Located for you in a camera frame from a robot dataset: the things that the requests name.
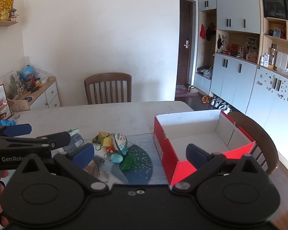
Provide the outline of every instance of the glass cup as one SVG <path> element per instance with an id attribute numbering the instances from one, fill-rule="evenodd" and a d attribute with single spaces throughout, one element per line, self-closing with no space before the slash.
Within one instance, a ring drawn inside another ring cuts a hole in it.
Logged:
<path id="1" fill-rule="evenodd" d="M 20 118 L 20 113 L 18 111 L 17 104 L 13 104 L 11 106 L 11 111 L 12 111 L 12 115 L 13 115 L 14 119 L 19 119 Z"/>

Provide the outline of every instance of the blue gripper pad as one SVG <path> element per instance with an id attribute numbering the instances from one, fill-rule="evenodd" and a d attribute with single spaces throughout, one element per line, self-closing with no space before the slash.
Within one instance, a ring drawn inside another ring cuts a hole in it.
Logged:
<path id="1" fill-rule="evenodd" d="M 68 153 L 68 159 L 79 168 L 84 169 L 94 158 L 94 146 L 85 144 L 71 153 Z"/>
<path id="2" fill-rule="evenodd" d="M 30 134 L 32 127 L 30 124 L 19 124 L 15 126 L 7 126 L 3 134 L 7 137 L 23 136 Z"/>
<path id="3" fill-rule="evenodd" d="M 194 144 L 189 144 L 186 149 L 187 160 L 198 170 L 211 159 L 211 156 L 206 151 L 197 147 Z"/>

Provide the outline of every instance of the white drawer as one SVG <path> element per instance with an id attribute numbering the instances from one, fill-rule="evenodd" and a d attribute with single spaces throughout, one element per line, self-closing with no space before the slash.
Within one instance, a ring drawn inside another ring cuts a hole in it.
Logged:
<path id="1" fill-rule="evenodd" d="M 50 104 L 54 97 L 58 94 L 55 82 L 45 91 L 45 94 L 47 102 Z"/>
<path id="2" fill-rule="evenodd" d="M 48 103 L 46 100 L 46 96 L 45 93 L 43 93 L 42 95 L 40 95 L 34 102 L 33 104 L 30 106 L 31 111 L 33 110 L 44 110 L 44 109 L 48 109 Z"/>
<path id="3" fill-rule="evenodd" d="M 54 99 L 51 101 L 51 103 L 49 104 L 49 109 L 53 109 L 53 108 L 59 108 L 60 105 L 60 101 L 59 101 L 59 96 L 56 95 L 54 97 Z"/>

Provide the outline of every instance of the black cabinet handle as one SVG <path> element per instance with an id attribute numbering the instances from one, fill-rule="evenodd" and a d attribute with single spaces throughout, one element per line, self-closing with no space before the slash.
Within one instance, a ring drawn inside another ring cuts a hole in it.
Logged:
<path id="1" fill-rule="evenodd" d="M 275 88 L 276 88 L 276 84 L 277 84 L 277 79 L 275 80 L 275 85 L 274 85 L 274 88 L 273 88 L 274 90 L 275 90 Z"/>
<path id="2" fill-rule="evenodd" d="M 279 92 L 280 91 L 280 85 L 281 85 L 282 81 L 280 80 L 280 84 L 279 84 L 279 87 L 277 89 L 277 91 Z"/>

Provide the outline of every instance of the human hand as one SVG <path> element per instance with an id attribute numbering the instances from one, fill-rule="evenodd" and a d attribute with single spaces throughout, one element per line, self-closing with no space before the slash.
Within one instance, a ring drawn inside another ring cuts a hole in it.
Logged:
<path id="1" fill-rule="evenodd" d="M 1 178 L 5 178 L 7 176 L 8 176 L 8 171 L 7 170 L 2 171 Z M 4 186 L 0 183 L 0 197 L 2 195 L 3 190 L 4 190 Z M 2 207 L 0 204 L 0 214 L 2 212 L 3 212 L 3 210 L 2 210 Z M 4 227 L 6 227 L 8 225 L 8 220 L 4 216 L 1 216 L 1 224 Z"/>

